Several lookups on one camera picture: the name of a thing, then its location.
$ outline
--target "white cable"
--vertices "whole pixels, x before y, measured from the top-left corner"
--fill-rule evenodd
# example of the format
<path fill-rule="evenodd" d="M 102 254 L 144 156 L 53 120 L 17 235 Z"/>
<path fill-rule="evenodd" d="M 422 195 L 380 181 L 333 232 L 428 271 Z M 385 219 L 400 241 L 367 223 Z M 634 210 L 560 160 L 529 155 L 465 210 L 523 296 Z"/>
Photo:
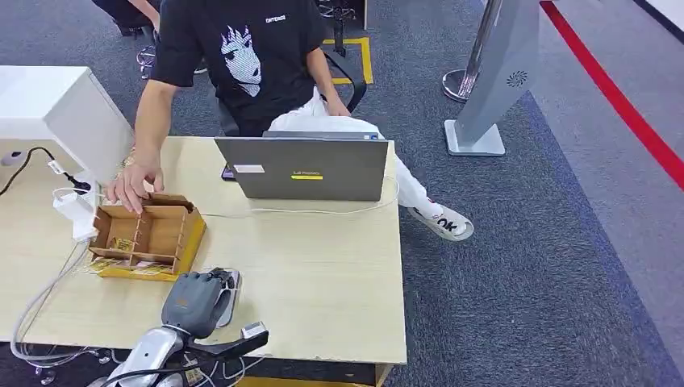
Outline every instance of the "white cable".
<path fill-rule="evenodd" d="M 242 364 L 242 370 L 240 371 L 240 376 L 236 379 L 236 381 L 232 382 L 230 385 L 227 385 L 226 387 L 233 387 L 234 385 L 240 383 L 240 381 L 244 377 L 244 373 L 247 372 L 247 368 L 244 366 L 244 360 L 242 359 L 242 357 L 240 357 L 240 364 Z"/>
<path fill-rule="evenodd" d="M 256 361 L 254 361 L 253 363 L 251 363 L 250 365 L 248 365 L 247 367 L 245 367 L 244 366 L 244 360 L 242 359 L 242 357 L 240 357 L 240 363 L 242 364 L 243 369 L 241 369 L 240 371 L 230 375 L 229 377 L 226 376 L 226 364 L 223 363 L 223 379 L 230 380 L 234 377 L 237 377 L 238 375 L 242 375 L 242 377 L 240 377 L 240 379 L 242 379 L 244 377 L 244 373 L 247 372 L 247 370 L 249 370 L 251 367 L 254 367 L 255 365 L 259 364 L 263 359 L 265 359 L 265 357 L 261 357 L 261 358 L 257 359 Z M 236 381 L 235 383 L 233 383 L 232 385 L 229 385 L 227 387 L 232 387 L 233 385 L 236 385 L 238 381 Z"/>
<path fill-rule="evenodd" d="M 190 361 L 190 358 L 187 356 L 187 354 L 183 355 L 183 357 L 186 358 L 186 361 L 188 362 L 187 365 L 190 365 L 190 363 L 192 363 Z M 216 385 L 214 384 L 214 381 L 211 378 L 214 376 L 214 373 L 216 373 L 216 368 L 218 366 L 219 366 L 219 362 L 218 361 L 214 362 L 214 369 L 211 370 L 211 373 L 209 375 L 206 375 L 200 367 L 195 368 L 204 377 L 204 381 L 202 383 L 196 385 L 195 387 L 200 387 L 201 385 L 204 385 L 207 382 L 211 385 L 211 387 L 216 387 Z"/>
<path fill-rule="evenodd" d="M 69 254 L 69 258 L 67 258 L 67 261 L 69 261 L 69 259 L 71 259 L 71 257 L 73 256 L 73 253 L 77 250 L 77 248 L 78 248 L 78 244 L 73 247 L 73 250 Z M 45 294 L 45 298 L 47 299 L 47 297 L 49 295 L 49 291 L 52 290 L 52 288 L 56 285 L 56 283 L 59 282 L 64 276 L 66 276 L 68 273 L 71 273 L 71 271 L 76 267 L 76 265 L 79 262 L 81 262 L 81 259 L 83 258 L 83 256 L 86 255 L 87 251 L 88 251 L 88 249 L 87 249 L 87 245 L 86 245 L 86 249 L 84 249 L 84 251 L 78 255 L 77 259 L 73 260 L 73 262 L 71 264 L 68 264 L 67 267 L 61 273 L 59 273 L 56 277 L 54 277 L 52 280 L 50 280 L 50 282 L 42 290 L 40 290 L 40 292 L 38 294 L 36 294 L 36 296 L 33 297 L 30 302 L 28 302 L 28 304 L 26 305 L 26 309 L 24 309 L 24 311 L 21 313 L 21 315 L 17 319 L 17 322 L 15 323 L 15 327 L 14 327 L 14 330 L 12 333 L 12 338 L 10 340 L 10 350 L 12 351 L 12 354 L 14 356 L 18 357 L 21 360 L 57 360 L 57 359 L 63 359 L 65 357 L 77 356 L 77 355 L 84 353 L 84 351 L 81 350 L 78 352 L 61 353 L 59 355 L 43 355 L 43 356 L 25 355 L 17 348 L 17 343 L 18 343 L 17 336 L 19 336 L 19 331 L 21 330 L 21 326 L 23 325 L 23 322 L 26 319 L 26 317 L 28 316 L 28 314 L 31 312 L 31 309 L 33 309 L 33 306 L 36 303 L 38 303 L 38 301 L 40 301 L 40 299 L 43 297 L 44 294 Z"/>
<path fill-rule="evenodd" d="M 111 354 L 111 359 L 114 361 L 116 364 L 123 364 L 121 360 L 118 360 L 116 358 L 116 353 L 114 352 L 114 348 L 109 348 L 109 353 Z"/>
<path fill-rule="evenodd" d="M 52 191 L 52 198 L 53 198 L 53 199 L 56 199 L 56 200 L 58 200 L 58 201 L 61 202 L 61 201 L 62 201 L 61 198 L 58 197 L 56 194 L 57 194 L 58 192 L 63 192 L 63 191 L 69 191 L 69 192 L 83 192 L 83 193 L 88 194 L 88 193 L 90 193 L 90 191 L 92 191 L 92 189 L 89 191 L 89 190 L 87 190 L 87 189 L 80 189 L 80 188 L 73 188 L 73 187 L 58 188 L 58 189 L 54 189 L 54 190 Z M 94 194 L 95 196 L 99 196 L 99 197 L 101 197 L 101 198 L 105 198 L 105 195 L 103 195 L 103 194 L 101 194 L 101 193 L 93 192 L 93 194 Z"/>
<path fill-rule="evenodd" d="M 369 208 L 362 208 L 360 210 L 354 210 L 354 211 L 347 211 L 347 212 L 335 212 L 335 211 L 324 211 L 324 210 L 279 210 L 276 208 L 252 208 L 250 211 L 252 212 L 278 212 L 278 213 L 286 213 L 286 214 L 329 214 L 329 215 L 349 215 L 349 214 L 358 214 L 360 212 L 366 212 L 366 211 L 371 211 L 371 210 L 377 210 L 382 207 L 386 207 L 392 203 L 394 203 L 398 198 L 399 198 L 399 182 L 394 179 L 393 177 L 385 176 L 388 179 L 391 179 L 394 181 L 394 197 L 392 200 L 378 204 L 373 207 Z M 232 216 L 232 215 L 222 215 L 222 214 L 202 214 L 202 216 L 209 216 L 209 217 L 216 217 L 216 218 L 247 218 L 248 216 Z"/>
<path fill-rule="evenodd" d="M 219 366 L 219 362 L 218 361 L 214 362 L 214 369 L 211 370 L 211 373 L 209 374 L 209 376 L 207 376 L 204 373 L 204 371 L 202 371 L 200 368 L 197 368 L 199 370 L 199 373 L 201 373 L 202 376 L 204 377 L 204 381 L 202 383 L 196 385 L 195 387 L 201 387 L 207 382 L 211 385 L 211 387 L 216 387 L 216 385 L 214 384 L 214 381 L 211 378 L 214 377 L 214 373 L 216 372 L 216 369 L 218 368 L 218 366 Z"/>

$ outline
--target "laptop sticker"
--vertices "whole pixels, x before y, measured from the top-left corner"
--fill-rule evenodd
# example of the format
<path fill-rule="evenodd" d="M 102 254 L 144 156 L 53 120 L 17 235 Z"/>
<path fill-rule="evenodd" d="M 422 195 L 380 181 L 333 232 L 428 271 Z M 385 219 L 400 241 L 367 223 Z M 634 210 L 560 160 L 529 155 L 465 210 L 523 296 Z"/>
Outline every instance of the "laptop sticker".
<path fill-rule="evenodd" d="M 233 165 L 237 173 L 264 173 L 264 167 L 258 164 Z"/>

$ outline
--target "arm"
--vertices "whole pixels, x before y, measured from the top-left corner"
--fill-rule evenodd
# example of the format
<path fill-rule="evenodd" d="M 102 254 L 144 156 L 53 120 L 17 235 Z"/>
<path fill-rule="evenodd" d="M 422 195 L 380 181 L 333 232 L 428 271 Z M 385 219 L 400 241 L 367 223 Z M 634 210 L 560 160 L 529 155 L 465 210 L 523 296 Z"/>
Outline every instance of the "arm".
<path fill-rule="evenodd" d="M 169 135 L 171 104 L 176 86 L 149 81 L 143 90 L 136 116 L 136 149 L 133 161 L 107 187 L 107 198 L 117 198 L 129 211 L 143 211 L 141 198 L 147 198 L 143 181 L 154 184 L 155 192 L 164 189 L 161 172 L 161 145 Z"/>
<path fill-rule="evenodd" d="M 147 0 L 128 0 L 128 2 L 147 16 L 154 25 L 154 29 L 159 31 L 159 12 Z"/>
<path fill-rule="evenodd" d="M 161 14 L 164 26 L 156 46 L 155 65 L 143 90 L 136 116 L 136 150 L 116 180 L 107 187 L 107 198 L 117 199 L 129 211 L 143 211 L 141 198 L 147 198 L 143 181 L 164 189 L 160 153 L 171 126 L 171 105 L 178 87 L 193 85 L 194 66 L 202 58 L 186 1 L 164 0 Z"/>
<path fill-rule="evenodd" d="M 330 115 L 349 116 L 349 110 L 340 99 L 340 95 L 332 84 L 332 75 L 327 65 L 325 54 L 316 48 L 307 54 L 307 69 L 319 88 L 319 92 L 327 100 L 327 112 Z"/>
<path fill-rule="evenodd" d="M 145 86 L 136 115 L 136 153 L 156 156 L 171 128 L 171 104 L 177 87 L 151 80 Z"/>

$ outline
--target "smartphone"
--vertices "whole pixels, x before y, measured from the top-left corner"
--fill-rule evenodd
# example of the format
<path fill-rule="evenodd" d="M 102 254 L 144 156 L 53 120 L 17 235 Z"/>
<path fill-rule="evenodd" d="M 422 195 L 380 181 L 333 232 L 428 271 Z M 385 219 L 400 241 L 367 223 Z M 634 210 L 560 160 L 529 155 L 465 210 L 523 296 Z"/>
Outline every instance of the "smartphone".
<path fill-rule="evenodd" d="M 231 167 L 229 167 L 228 164 L 226 164 L 226 167 L 223 169 L 221 178 L 224 181 L 235 181 L 235 175 L 233 175 L 233 171 L 231 171 Z"/>

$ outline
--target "hand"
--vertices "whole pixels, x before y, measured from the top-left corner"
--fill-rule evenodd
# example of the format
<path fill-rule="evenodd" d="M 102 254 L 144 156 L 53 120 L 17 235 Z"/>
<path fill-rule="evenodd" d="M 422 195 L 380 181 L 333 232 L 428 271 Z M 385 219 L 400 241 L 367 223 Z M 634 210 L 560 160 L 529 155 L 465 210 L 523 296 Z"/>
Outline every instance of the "hand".
<path fill-rule="evenodd" d="M 164 177 L 161 172 L 159 152 L 154 156 L 140 154 L 133 164 L 128 165 L 123 171 L 107 186 L 106 197 L 112 202 L 121 201 L 126 210 L 135 211 L 137 214 L 143 212 L 141 198 L 149 198 L 149 193 L 145 190 L 143 181 L 154 186 L 154 192 L 164 190 Z"/>
<path fill-rule="evenodd" d="M 344 105 L 340 97 L 335 96 L 334 98 L 330 98 L 327 101 L 327 113 L 329 115 L 333 116 L 344 116 L 344 117 L 349 117 L 352 115 L 349 113 L 349 110 L 347 110 L 347 107 Z"/>

